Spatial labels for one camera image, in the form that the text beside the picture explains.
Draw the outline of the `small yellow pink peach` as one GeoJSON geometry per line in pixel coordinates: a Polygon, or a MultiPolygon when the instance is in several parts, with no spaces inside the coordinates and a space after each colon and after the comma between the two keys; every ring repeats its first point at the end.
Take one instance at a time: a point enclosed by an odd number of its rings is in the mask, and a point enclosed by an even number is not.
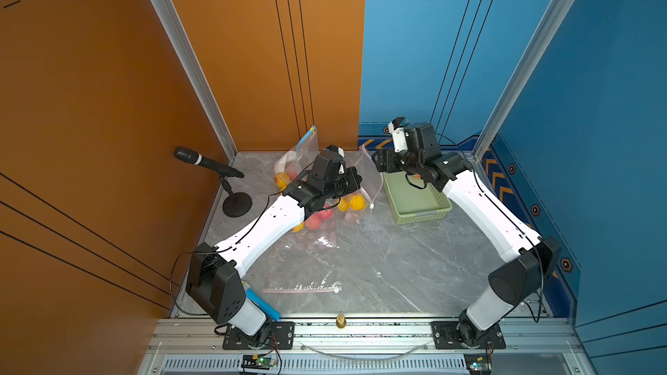
{"type": "Polygon", "coordinates": [[[349,210],[349,203],[346,199],[341,199],[337,206],[338,210],[343,213],[346,213],[349,210]]]}

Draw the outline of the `yellow peach pink spot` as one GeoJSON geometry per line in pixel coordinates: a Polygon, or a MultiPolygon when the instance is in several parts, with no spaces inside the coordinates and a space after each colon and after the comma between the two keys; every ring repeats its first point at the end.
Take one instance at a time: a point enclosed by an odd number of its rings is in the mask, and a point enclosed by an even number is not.
{"type": "Polygon", "coordinates": [[[366,208],[367,201],[363,194],[352,194],[348,199],[348,206],[353,211],[361,211],[366,208]]]}

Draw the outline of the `pink-dotted zip bag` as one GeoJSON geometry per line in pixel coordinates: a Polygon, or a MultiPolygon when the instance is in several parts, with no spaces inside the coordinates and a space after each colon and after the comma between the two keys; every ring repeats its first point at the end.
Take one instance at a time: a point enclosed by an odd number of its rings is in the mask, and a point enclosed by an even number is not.
{"type": "Polygon", "coordinates": [[[329,219],[321,221],[321,227],[318,230],[309,230],[305,226],[302,231],[295,233],[291,229],[281,238],[281,246],[286,250],[307,253],[319,253],[319,251],[338,248],[335,210],[329,219]]]}
{"type": "MultiPolygon", "coordinates": [[[[346,213],[341,213],[343,214],[344,219],[348,222],[356,222],[359,224],[373,213],[376,199],[384,186],[384,178],[378,171],[371,154],[363,145],[359,146],[356,151],[347,153],[345,155],[345,161],[347,166],[356,167],[357,173],[362,178],[360,189],[352,194],[363,194],[366,198],[367,205],[366,208],[361,211],[353,211],[349,208],[346,213]]],[[[343,199],[348,201],[352,194],[345,196],[343,199]]]]}

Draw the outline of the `pale pink peach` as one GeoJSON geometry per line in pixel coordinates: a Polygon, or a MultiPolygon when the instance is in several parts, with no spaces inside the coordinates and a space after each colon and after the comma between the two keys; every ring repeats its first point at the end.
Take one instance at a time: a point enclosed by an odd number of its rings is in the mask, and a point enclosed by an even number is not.
{"type": "Polygon", "coordinates": [[[320,212],[318,212],[317,215],[320,220],[327,220],[333,215],[333,210],[323,209],[320,212]]]}

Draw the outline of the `clear blue-zipper zip bag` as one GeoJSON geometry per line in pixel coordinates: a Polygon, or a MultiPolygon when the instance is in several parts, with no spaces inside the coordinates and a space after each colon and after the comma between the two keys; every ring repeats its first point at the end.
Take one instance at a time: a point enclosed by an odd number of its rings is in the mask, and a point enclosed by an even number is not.
{"type": "Polygon", "coordinates": [[[312,126],[295,147],[284,153],[274,164],[274,176],[276,173],[286,172],[293,182],[300,172],[308,168],[319,152],[317,128],[312,126]]]}

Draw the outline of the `pink peach with leaf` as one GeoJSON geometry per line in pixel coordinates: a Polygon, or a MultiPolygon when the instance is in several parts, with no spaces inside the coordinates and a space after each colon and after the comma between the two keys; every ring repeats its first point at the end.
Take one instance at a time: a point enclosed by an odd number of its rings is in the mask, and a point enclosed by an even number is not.
{"type": "Polygon", "coordinates": [[[311,215],[305,220],[305,226],[309,230],[318,230],[321,227],[321,218],[318,214],[311,215]]]}

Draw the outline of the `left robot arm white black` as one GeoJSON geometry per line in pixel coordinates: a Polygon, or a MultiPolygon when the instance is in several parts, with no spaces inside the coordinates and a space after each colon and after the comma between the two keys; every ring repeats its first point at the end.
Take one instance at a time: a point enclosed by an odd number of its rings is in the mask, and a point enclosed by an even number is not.
{"type": "Polygon", "coordinates": [[[347,166],[344,150],[321,151],[308,168],[275,194],[257,219],[222,243],[202,243],[190,257],[186,293],[218,325],[231,325],[262,347],[271,337],[269,316],[250,300],[242,278],[276,241],[318,213],[330,201],[361,189],[357,168],[347,166]]]}

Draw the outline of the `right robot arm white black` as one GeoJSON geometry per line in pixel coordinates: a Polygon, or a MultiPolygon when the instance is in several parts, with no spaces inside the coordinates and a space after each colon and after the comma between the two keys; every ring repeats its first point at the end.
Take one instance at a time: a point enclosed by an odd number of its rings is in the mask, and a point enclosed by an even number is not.
{"type": "Polygon", "coordinates": [[[467,348],[484,347],[500,321],[533,293],[543,293],[561,254],[559,241],[519,220],[482,185],[464,154],[442,151],[434,126],[409,124],[397,117],[387,125],[392,149],[376,149],[373,162],[381,173],[417,175],[461,208],[484,233],[503,264],[488,276],[479,298],[464,310],[454,338],[467,348]]]}

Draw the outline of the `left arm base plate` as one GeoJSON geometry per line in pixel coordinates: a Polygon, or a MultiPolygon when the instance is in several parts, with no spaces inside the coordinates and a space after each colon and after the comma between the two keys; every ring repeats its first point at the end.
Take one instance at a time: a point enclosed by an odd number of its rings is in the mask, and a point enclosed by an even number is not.
{"type": "Polygon", "coordinates": [[[291,350],[295,339],[295,323],[290,321],[265,322],[254,335],[248,335],[240,328],[230,326],[224,337],[222,348],[229,351],[269,350],[278,347],[280,351],[291,350]]]}

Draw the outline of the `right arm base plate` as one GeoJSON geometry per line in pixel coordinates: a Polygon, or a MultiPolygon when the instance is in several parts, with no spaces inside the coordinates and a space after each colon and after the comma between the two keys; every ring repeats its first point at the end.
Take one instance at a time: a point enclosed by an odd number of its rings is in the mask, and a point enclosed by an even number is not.
{"type": "Polygon", "coordinates": [[[504,350],[507,348],[500,325],[479,331],[467,321],[434,321],[431,323],[434,345],[438,350],[479,349],[504,350]]]}

